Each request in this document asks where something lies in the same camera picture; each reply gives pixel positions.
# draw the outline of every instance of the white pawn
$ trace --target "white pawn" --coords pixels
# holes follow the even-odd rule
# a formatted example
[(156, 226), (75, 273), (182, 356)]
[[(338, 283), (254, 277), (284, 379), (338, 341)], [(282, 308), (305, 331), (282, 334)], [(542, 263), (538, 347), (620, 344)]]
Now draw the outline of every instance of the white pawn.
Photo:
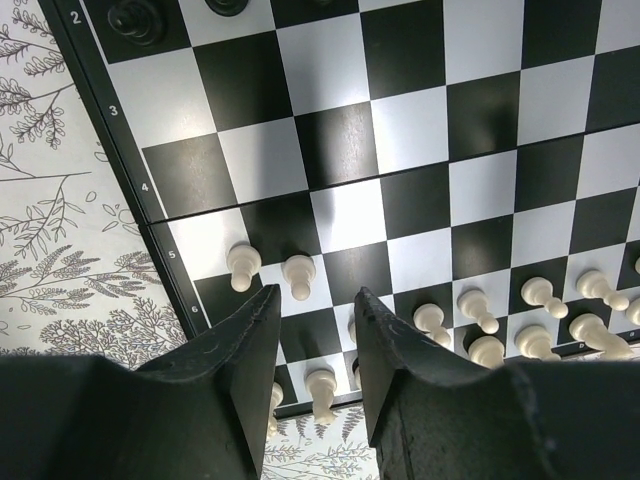
[(316, 370), (305, 379), (304, 385), (313, 399), (313, 417), (318, 425), (331, 425), (337, 418), (331, 411), (338, 382), (333, 372)]
[(444, 312), (433, 303), (422, 305), (413, 314), (413, 323), (416, 328), (426, 332), (431, 340), (447, 348), (451, 345), (451, 335), (442, 326), (443, 321)]
[(231, 272), (231, 288), (236, 292), (246, 292), (251, 286), (251, 278), (258, 273), (262, 259), (258, 251), (250, 245), (237, 245), (227, 255), (227, 268)]
[(283, 398), (284, 393), (282, 392), (282, 387), (274, 382), (273, 388), (271, 389), (271, 403), (269, 404), (269, 423), (267, 424), (267, 438), (271, 438), (276, 433), (278, 433), (278, 421), (273, 415), (273, 412), (275, 411), (276, 407), (282, 403)]
[(487, 368), (504, 365), (504, 345), (496, 337), (480, 337), (469, 346), (469, 359)]
[(629, 344), (609, 332), (602, 319), (592, 313), (580, 315), (571, 322), (569, 333), (587, 347), (602, 351), (601, 360), (625, 360), (633, 355)]
[(521, 330), (516, 335), (515, 344), (527, 358), (538, 358), (545, 362), (560, 360), (560, 355), (551, 351), (551, 334), (539, 325)]
[(458, 308), (465, 317), (473, 318), (484, 333), (496, 333), (500, 324), (487, 311), (489, 299), (480, 290), (470, 290), (458, 298)]
[(554, 318), (564, 318), (569, 313), (569, 308), (562, 300), (553, 296), (553, 285), (546, 278), (535, 277), (528, 280), (520, 293), (528, 305), (542, 305)]
[(631, 305), (629, 305), (625, 313), (631, 323), (640, 325), (640, 298), (631, 302)]
[(602, 272), (591, 270), (578, 279), (577, 290), (584, 298), (601, 298), (612, 309), (622, 311), (629, 306), (629, 300), (612, 290)]
[(311, 282), (316, 278), (316, 266), (311, 257), (294, 255), (282, 265), (284, 279), (291, 285), (291, 295), (302, 301), (311, 295)]

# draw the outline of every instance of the black chess piece top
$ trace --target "black chess piece top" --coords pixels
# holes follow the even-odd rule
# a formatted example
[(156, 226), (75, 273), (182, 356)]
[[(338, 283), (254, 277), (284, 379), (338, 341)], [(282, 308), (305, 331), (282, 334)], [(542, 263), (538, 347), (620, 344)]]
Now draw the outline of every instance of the black chess piece top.
[(165, 21), (151, 0), (122, 0), (109, 9), (111, 28), (136, 45), (159, 42), (165, 32)]
[(233, 17), (247, 7), (249, 0), (205, 0), (205, 2), (218, 15)]

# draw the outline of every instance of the white square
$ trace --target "white square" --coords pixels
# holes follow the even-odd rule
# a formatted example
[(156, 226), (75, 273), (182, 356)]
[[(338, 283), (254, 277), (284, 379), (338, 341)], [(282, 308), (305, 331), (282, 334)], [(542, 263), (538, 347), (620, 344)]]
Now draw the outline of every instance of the white square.
[(482, 290), (489, 300), (487, 310), (494, 317), (505, 317), (509, 313), (509, 289), (511, 271), (500, 270), (498, 272), (485, 273), (475, 277), (455, 280), (453, 282), (453, 326), (462, 327), (471, 325), (476, 321), (465, 317), (458, 308), (458, 298), (469, 290)]
[(520, 70), (524, 0), (444, 0), (447, 84)]
[(572, 302), (584, 298), (578, 290), (576, 283), (580, 276), (589, 270), (599, 270), (604, 273), (611, 288), (616, 288), (622, 256), (624, 255), (624, 243), (611, 247), (597, 248), (588, 252), (569, 255), (567, 261), (567, 275), (564, 281), (563, 302)]
[(331, 293), (329, 292), (329, 280), (324, 267), (322, 255), (311, 257), (316, 267), (316, 278), (311, 282), (311, 295), (304, 301), (299, 301), (291, 295), (291, 285), (287, 283), (282, 274), (282, 263), (266, 265), (260, 269), (260, 280), (263, 285), (280, 285), (282, 292), (282, 317), (289, 317), (299, 313), (313, 312), (323, 308), (331, 308)]
[(513, 213), (517, 152), (449, 164), (451, 225)]
[[(393, 295), (385, 295), (384, 297), (379, 298), (380, 301), (389, 308), (389, 310), (395, 313), (396, 308)], [(349, 325), (355, 321), (354, 308), (354, 303), (346, 303), (344, 305), (333, 307), (333, 313), (336, 317), (336, 325), (338, 326), (338, 335), (340, 336), (340, 345), (343, 352), (357, 350), (358, 348), (358, 346), (353, 343), (351, 336), (349, 335)]]
[(216, 131), (191, 48), (108, 65), (140, 148)]
[(387, 239), (380, 180), (311, 192), (322, 253)]
[(371, 102), (380, 173), (449, 158), (447, 88), (431, 88)]
[(451, 229), (443, 228), (387, 242), (394, 293), (450, 282)]
[(218, 134), (238, 203), (307, 190), (293, 118)]
[(174, 220), (169, 228), (191, 280), (229, 273), (229, 250), (249, 243), (238, 208)]
[(360, 15), (278, 30), (295, 115), (369, 100)]
[[(636, 300), (640, 301), (640, 287), (627, 288), (626, 290), (620, 290), (620, 293), (629, 299), (632, 303)], [(635, 323), (631, 323), (631, 320), (626, 315), (626, 312), (618, 312), (616, 310), (611, 311), (611, 317), (609, 318), (609, 331), (611, 333), (622, 333), (630, 330), (637, 330), (640, 326)]]
[(602, 0), (596, 53), (640, 45), (640, 2)]
[(544, 327), (551, 335), (551, 346), (558, 345), (558, 329), (560, 322), (553, 318), (544, 308), (537, 308), (527, 312), (509, 315), (507, 319), (507, 344), (505, 345), (505, 357), (517, 357), (522, 355), (515, 344), (515, 338), (523, 329), (531, 325)]
[(633, 212), (627, 235), (627, 242), (635, 242), (636, 240), (640, 240), (640, 188), (636, 190), (636, 200), (633, 202)]
[(413, 3), (418, 0), (358, 0), (360, 11), (367, 12), (369, 10), (377, 10), (379, 8), (394, 7), (404, 3)]
[(511, 266), (568, 255), (575, 207), (576, 202), (565, 202), (516, 213)]
[(179, 0), (189, 40), (194, 47), (275, 30), (271, 2), (251, 0), (242, 14), (223, 17), (206, 2)]
[(289, 363), (287, 364), (287, 368), (289, 369), (289, 375), (291, 376), (293, 390), (296, 392), (296, 397), (298, 397), (298, 403), (305, 403), (313, 400), (304, 386), (304, 380), (315, 370), (333, 371), (338, 384), (338, 388), (334, 393), (335, 396), (351, 393), (351, 385), (349, 384), (349, 377), (347, 375), (347, 366), (344, 363), (344, 356), (342, 353), (335, 353), (324, 357)]
[(583, 132), (594, 57), (523, 70), (518, 145)]
[(637, 187), (640, 179), (640, 125), (584, 137), (578, 198)]

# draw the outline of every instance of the black square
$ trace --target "black square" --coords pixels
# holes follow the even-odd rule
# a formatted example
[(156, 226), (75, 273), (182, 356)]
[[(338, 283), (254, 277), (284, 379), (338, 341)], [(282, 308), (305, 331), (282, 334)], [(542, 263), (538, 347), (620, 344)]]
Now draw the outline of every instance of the black square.
[(630, 188), (578, 200), (569, 253), (624, 243), (637, 190)]
[(567, 258), (559, 257), (512, 268), (509, 287), (509, 314), (540, 308), (539, 306), (528, 305), (520, 294), (522, 286), (533, 277), (543, 277), (549, 280), (553, 285), (553, 296), (561, 299), (564, 293), (564, 279), (567, 273)]
[(262, 200), (240, 207), (249, 240), (263, 265), (292, 255), (318, 255), (320, 240), (308, 192)]
[(333, 308), (283, 318), (280, 344), (287, 363), (341, 352)]
[(618, 277), (617, 290), (640, 287), (640, 273), (636, 271), (636, 262), (640, 258), (640, 240), (629, 242), (624, 247), (622, 268)]
[(441, 0), (361, 14), (371, 99), (445, 84)]
[(389, 240), (451, 225), (448, 164), (383, 177), (380, 183)]
[(516, 212), (575, 200), (584, 137), (518, 148)]
[(129, 42), (109, 25), (108, 12), (115, 3), (104, 0), (85, 0), (84, 2), (108, 63), (133, 60), (191, 46), (178, 0), (153, 2), (167, 20), (166, 31), (159, 42), (144, 47)]
[(262, 288), (259, 275), (253, 277), (249, 290), (242, 293), (231, 288), (231, 274), (196, 280), (194, 285), (212, 327), (233, 315)]
[(607, 327), (609, 326), (611, 307), (605, 305), (605, 303), (599, 298), (583, 298), (581, 300), (567, 302), (567, 307), (569, 307), (569, 315), (559, 320), (558, 345), (577, 342), (577, 340), (571, 336), (571, 333), (569, 333), (569, 325), (577, 317), (585, 313), (593, 313), (594, 315), (597, 315), (602, 319)]
[(526, 0), (522, 68), (593, 55), (601, 0)]
[(301, 115), (296, 129), (310, 189), (378, 174), (368, 102)]
[(328, 5), (309, 0), (271, 0), (277, 28), (358, 13), (358, 0), (338, 0)]
[(596, 55), (587, 131), (640, 122), (640, 46)]
[(334, 305), (352, 303), (363, 286), (378, 297), (391, 293), (387, 242), (325, 253), (324, 265)]
[(298, 396), (293, 388), (291, 374), (286, 365), (278, 365), (276, 367), (273, 381), (282, 387), (283, 398), (280, 404), (281, 407), (298, 403)]
[(409, 290), (407, 292), (395, 293), (393, 301), (396, 307), (396, 315), (405, 322), (413, 323), (413, 314), (416, 313), (418, 307), (427, 303), (438, 305), (444, 312), (444, 328), (453, 327), (453, 293), (451, 290), (451, 282), (433, 285), (431, 287), (420, 288), (418, 290)]
[(218, 131), (292, 116), (276, 32), (193, 52)]
[(515, 148), (520, 72), (447, 86), (449, 158)]
[(507, 317), (496, 318), (498, 320), (498, 331), (492, 335), (488, 335), (482, 331), (477, 323), (457, 327), (453, 330), (453, 351), (465, 358), (469, 357), (469, 347), (480, 337), (495, 337), (507, 344)]
[(451, 229), (453, 279), (509, 268), (513, 215), (468, 223)]
[(216, 133), (143, 148), (169, 218), (236, 205)]

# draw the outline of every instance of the chessboard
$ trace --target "chessboard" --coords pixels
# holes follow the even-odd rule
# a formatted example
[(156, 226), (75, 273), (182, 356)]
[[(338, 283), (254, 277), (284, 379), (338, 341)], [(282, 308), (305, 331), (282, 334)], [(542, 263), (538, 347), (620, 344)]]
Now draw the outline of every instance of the chessboard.
[[(157, 0), (166, 32), (140, 47), (109, 25), (113, 3), (43, 8), (89, 115), (192, 336), (261, 286), (282, 286), (279, 416), (310, 410), (304, 376), (330, 367), (336, 404), (357, 400), (347, 326), (368, 286), (412, 322), (439, 305), (451, 348), (481, 332), (456, 307), (479, 288), (517, 359), (541, 324), (554, 351), (597, 314), (597, 269), (640, 296), (640, 2), (637, 0), (251, 0), (236, 17)], [(231, 288), (229, 250), (262, 257)], [(310, 297), (282, 264), (310, 256)], [(520, 296), (541, 276), (557, 320)]]

